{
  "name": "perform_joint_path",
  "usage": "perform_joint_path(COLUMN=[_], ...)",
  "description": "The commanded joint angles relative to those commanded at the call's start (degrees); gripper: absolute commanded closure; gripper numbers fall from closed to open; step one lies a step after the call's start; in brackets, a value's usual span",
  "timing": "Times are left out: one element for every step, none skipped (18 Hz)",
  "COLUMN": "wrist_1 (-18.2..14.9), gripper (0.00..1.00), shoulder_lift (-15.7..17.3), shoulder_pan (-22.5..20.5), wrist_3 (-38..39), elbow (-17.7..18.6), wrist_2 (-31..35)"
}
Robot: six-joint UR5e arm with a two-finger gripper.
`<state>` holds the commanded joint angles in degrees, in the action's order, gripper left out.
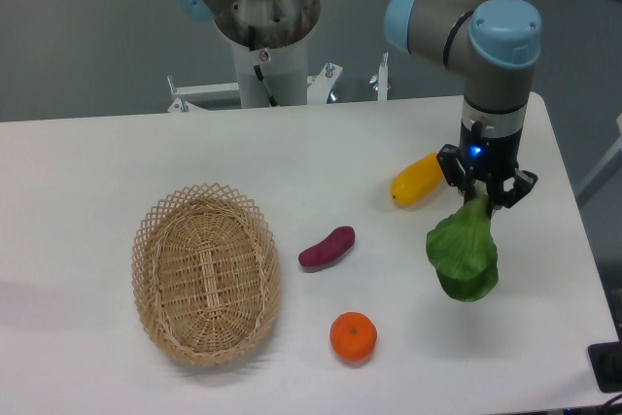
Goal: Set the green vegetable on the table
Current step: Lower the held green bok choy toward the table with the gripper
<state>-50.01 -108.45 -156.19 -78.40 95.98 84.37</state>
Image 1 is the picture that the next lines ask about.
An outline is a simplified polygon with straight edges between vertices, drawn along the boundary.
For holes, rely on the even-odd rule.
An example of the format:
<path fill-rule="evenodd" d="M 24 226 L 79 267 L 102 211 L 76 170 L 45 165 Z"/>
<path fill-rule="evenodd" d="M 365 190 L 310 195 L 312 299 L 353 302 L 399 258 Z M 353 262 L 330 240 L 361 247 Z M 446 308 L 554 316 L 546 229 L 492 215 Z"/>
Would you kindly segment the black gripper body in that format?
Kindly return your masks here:
<path fill-rule="evenodd" d="M 460 192 L 468 176 L 484 185 L 503 180 L 503 206 L 513 206 L 527 196 L 537 175 L 519 168 L 517 160 L 527 107 L 495 112 L 463 101 L 460 141 L 446 144 L 436 159 L 447 184 Z"/>

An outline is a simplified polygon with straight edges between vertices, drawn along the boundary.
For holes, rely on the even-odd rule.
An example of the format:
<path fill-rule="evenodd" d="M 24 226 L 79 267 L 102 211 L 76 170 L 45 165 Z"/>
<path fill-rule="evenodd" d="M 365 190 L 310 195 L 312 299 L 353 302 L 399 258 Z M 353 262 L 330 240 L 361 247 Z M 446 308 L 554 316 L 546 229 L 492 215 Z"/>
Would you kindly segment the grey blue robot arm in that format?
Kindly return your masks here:
<path fill-rule="evenodd" d="M 238 56 L 246 108 L 308 102 L 303 47 L 320 17 L 320 0 L 174 0 L 197 21 L 214 21 Z M 517 155 L 542 20 L 523 0 L 390 0 L 384 34 L 395 48 L 441 64 L 466 81 L 458 145 L 437 159 L 465 199 L 479 190 L 488 208 L 514 206 L 536 184 Z"/>

